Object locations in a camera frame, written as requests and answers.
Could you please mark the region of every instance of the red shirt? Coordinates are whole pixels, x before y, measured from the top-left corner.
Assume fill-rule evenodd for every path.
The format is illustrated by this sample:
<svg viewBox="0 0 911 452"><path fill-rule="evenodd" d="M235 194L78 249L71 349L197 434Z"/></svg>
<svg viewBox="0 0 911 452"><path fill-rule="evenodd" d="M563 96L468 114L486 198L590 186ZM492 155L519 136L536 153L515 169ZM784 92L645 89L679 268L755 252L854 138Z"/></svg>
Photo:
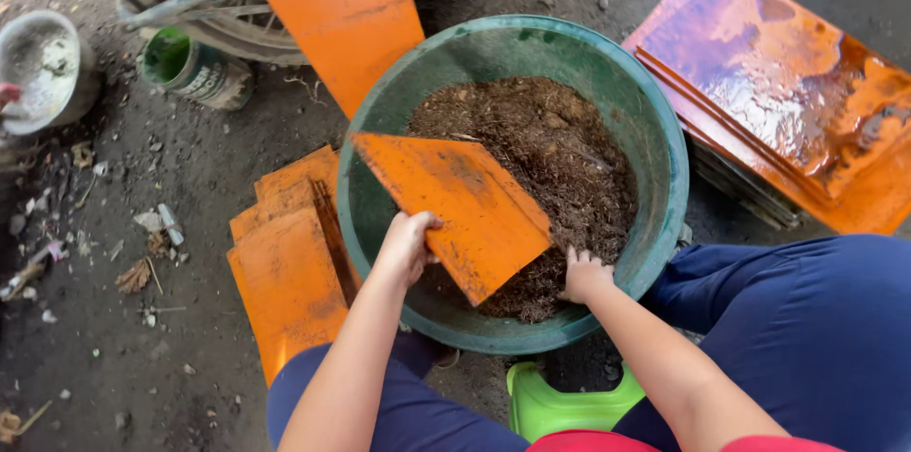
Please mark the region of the red shirt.
<svg viewBox="0 0 911 452"><path fill-rule="evenodd" d="M542 436L527 452L659 452L625 435L571 430ZM839 452L838 448L799 437L755 435L729 443L721 452Z"/></svg>

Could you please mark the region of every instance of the navy blue pants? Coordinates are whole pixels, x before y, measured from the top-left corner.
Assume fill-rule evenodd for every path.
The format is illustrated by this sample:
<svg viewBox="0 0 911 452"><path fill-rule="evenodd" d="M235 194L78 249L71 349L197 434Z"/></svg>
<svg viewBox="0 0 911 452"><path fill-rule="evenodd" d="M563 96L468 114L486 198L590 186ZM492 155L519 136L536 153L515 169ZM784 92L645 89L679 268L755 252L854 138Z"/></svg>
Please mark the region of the navy blue pants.
<svg viewBox="0 0 911 452"><path fill-rule="evenodd" d="M849 451L911 449L911 242L873 235L780 247L692 246L643 298L793 435ZM277 445L327 347L293 358L269 391ZM508 429L421 380L431 342L401 334L386 368L371 450L524 450ZM649 400L616 432L679 450Z"/></svg>

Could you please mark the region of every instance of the person's arm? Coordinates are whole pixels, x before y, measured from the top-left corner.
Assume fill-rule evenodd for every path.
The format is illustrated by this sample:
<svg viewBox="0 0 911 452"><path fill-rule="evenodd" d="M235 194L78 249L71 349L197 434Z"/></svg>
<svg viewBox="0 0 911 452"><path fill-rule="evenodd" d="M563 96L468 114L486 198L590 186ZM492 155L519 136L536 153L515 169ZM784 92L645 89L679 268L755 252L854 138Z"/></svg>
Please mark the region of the person's arm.
<svg viewBox="0 0 911 452"><path fill-rule="evenodd" d="M567 251L563 296L585 304L684 452L718 452L749 435L789 435L709 356L614 285L613 266Z"/></svg>
<svg viewBox="0 0 911 452"><path fill-rule="evenodd" d="M291 414L279 452L370 449L404 294L427 263L439 261L424 232L442 225L429 212L395 216L342 329Z"/></svg>

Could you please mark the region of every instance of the stack of orange boards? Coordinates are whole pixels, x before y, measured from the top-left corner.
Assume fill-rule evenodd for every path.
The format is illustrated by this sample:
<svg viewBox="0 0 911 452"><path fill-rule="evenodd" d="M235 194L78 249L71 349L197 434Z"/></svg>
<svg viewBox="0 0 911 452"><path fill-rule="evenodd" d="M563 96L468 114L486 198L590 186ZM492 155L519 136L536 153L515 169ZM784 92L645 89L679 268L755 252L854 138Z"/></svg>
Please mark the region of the stack of orange boards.
<svg viewBox="0 0 911 452"><path fill-rule="evenodd" d="M254 184L258 202L231 221L228 262L267 386L296 353L335 340L348 313L327 243L333 235L320 222L311 184L325 184L334 201L338 165L326 146L262 177ZM356 275L353 284L360 287Z"/></svg>
<svg viewBox="0 0 911 452"><path fill-rule="evenodd" d="M911 75L791 0L661 0L623 43L698 142L841 232L911 212Z"/></svg>

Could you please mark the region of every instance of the green paint can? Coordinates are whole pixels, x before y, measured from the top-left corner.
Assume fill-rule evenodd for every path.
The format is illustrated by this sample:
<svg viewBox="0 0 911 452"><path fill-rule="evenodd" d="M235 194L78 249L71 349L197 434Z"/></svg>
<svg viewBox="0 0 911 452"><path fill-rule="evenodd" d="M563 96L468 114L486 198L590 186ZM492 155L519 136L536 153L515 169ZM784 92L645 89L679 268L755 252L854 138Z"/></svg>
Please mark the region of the green paint can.
<svg viewBox="0 0 911 452"><path fill-rule="evenodd" d="M146 43L139 71L149 84L213 109L240 110L253 94L253 73L245 62L174 27Z"/></svg>

